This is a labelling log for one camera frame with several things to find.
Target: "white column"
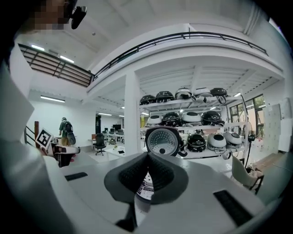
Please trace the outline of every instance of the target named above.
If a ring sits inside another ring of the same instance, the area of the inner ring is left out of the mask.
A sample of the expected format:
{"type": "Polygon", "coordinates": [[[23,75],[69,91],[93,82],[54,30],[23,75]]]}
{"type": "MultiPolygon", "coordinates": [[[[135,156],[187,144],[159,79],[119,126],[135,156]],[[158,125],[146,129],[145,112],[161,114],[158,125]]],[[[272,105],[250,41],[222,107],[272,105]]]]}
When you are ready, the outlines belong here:
{"type": "Polygon", "coordinates": [[[140,84],[135,72],[126,74],[124,109],[125,155],[141,152],[140,137],[140,84]]]}

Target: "metal shelf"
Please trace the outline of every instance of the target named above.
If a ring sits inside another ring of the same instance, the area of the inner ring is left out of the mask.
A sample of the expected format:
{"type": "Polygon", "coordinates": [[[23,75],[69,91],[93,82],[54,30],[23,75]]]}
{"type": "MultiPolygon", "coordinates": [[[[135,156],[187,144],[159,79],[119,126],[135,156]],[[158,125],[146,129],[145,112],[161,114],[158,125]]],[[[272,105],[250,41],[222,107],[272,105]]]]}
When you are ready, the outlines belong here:
{"type": "MultiPolygon", "coordinates": [[[[222,153],[222,154],[227,154],[229,152],[240,152],[245,150],[245,147],[240,147],[239,149],[231,149],[231,148],[227,148],[227,151],[222,153]]],[[[181,159],[185,159],[185,160],[191,160],[191,159],[204,159],[204,158],[209,158],[209,157],[218,157],[221,156],[221,153],[218,153],[217,151],[215,152],[214,150],[210,150],[208,148],[206,148],[203,152],[190,152],[188,149],[186,149],[186,152],[188,153],[186,157],[181,157],[179,155],[177,155],[177,158],[181,158],[181,159]]]]}
{"type": "MultiPolygon", "coordinates": [[[[193,126],[193,127],[176,127],[178,130],[200,130],[200,129],[219,129],[219,128],[228,128],[228,127],[235,127],[235,126],[243,126],[247,125],[247,122],[228,122],[224,126],[216,125],[200,125],[200,126],[193,126]]],[[[146,131],[149,128],[141,128],[142,131],[146,131]]]]}
{"type": "Polygon", "coordinates": [[[174,100],[174,101],[167,101],[167,102],[157,102],[157,103],[151,103],[147,105],[141,105],[139,106],[140,109],[147,110],[149,112],[155,112],[155,111],[172,111],[176,109],[205,109],[209,107],[222,107],[226,106],[236,100],[242,100],[241,97],[226,97],[227,102],[223,105],[219,103],[218,99],[216,97],[207,97],[208,102],[204,103],[201,100],[194,101],[191,98],[187,100],[174,100]]]}

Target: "ceiling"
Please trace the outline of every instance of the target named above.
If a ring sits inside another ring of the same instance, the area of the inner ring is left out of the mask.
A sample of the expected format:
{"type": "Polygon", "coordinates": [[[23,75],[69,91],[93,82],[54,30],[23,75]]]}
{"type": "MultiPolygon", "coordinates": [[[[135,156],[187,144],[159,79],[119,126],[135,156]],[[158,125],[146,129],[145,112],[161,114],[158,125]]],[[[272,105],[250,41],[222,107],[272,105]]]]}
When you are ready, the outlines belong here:
{"type": "Polygon", "coordinates": [[[20,35],[17,42],[36,44],[46,51],[51,49],[88,69],[97,57],[102,59],[101,55],[105,57],[113,51],[111,45],[117,48],[133,37],[163,27],[159,23],[163,21],[163,17],[165,26],[176,22],[192,23],[192,19],[198,18],[199,13],[216,14],[237,22],[240,20],[241,2],[243,1],[78,0],[78,5],[87,6],[87,15],[76,30],[65,25],[64,30],[20,35]],[[182,16],[187,15],[189,20],[180,22],[182,16]]]}
{"type": "MultiPolygon", "coordinates": [[[[190,58],[173,59],[142,68],[136,71],[136,75],[140,80],[141,96],[156,96],[163,90],[175,95],[181,87],[221,87],[232,96],[241,90],[248,94],[268,81],[270,84],[278,81],[263,71],[252,70],[240,62],[231,65],[220,58],[213,63],[203,64],[194,64],[194,60],[190,58]]],[[[97,101],[104,98],[116,106],[124,106],[125,78],[116,80],[99,92],[97,101]]]]}

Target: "window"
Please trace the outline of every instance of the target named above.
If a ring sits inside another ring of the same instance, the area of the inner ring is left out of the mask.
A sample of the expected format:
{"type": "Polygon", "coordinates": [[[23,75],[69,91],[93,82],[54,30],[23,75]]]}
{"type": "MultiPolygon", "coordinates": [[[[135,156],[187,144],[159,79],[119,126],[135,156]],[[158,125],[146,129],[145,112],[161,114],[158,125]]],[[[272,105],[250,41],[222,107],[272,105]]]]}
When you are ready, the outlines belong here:
{"type": "MultiPolygon", "coordinates": [[[[263,95],[257,96],[245,102],[249,122],[251,123],[251,131],[256,134],[256,137],[262,138],[264,133],[265,116],[262,108],[266,107],[265,98],[263,95]]],[[[231,122],[244,122],[243,103],[230,107],[231,122]]]]}
{"type": "Polygon", "coordinates": [[[255,102],[255,109],[264,108],[266,106],[265,98],[263,95],[254,98],[254,102],[255,102]]]}

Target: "white chair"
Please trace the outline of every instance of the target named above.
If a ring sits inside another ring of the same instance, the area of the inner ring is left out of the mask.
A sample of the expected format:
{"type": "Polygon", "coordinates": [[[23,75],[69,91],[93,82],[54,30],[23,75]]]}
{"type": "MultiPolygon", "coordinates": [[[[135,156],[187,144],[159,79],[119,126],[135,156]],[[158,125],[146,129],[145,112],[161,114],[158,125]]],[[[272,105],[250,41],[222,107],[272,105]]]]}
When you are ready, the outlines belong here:
{"type": "Polygon", "coordinates": [[[243,184],[244,187],[248,188],[249,190],[255,189],[255,194],[257,194],[258,190],[260,189],[262,180],[264,179],[264,175],[259,176],[252,176],[248,174],[251,169],[244,167],[244,159],[238,159],[232,156],[232,175],[235,180],[239,183],[243,184]]]}

